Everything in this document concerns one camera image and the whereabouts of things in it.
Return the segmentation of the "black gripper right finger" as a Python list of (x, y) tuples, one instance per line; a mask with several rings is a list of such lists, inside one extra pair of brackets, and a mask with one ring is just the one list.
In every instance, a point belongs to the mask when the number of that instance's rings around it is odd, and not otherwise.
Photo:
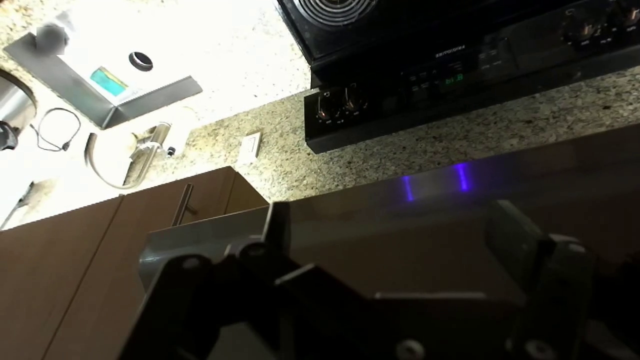
[(485, 242), (511, 281), (526, 294), (540, 291), (540, 281), (557, 245), (520, 208), (508, 200), (491, 204)]

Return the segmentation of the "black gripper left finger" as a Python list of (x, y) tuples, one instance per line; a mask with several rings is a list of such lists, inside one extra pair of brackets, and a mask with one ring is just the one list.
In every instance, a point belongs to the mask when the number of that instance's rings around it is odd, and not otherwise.
[(271, 265), (282, 265), (289, 259), (290, 249), (290, 204), (275, 202), (268, 210), (268, 222), (264, 228), (266, 261)]

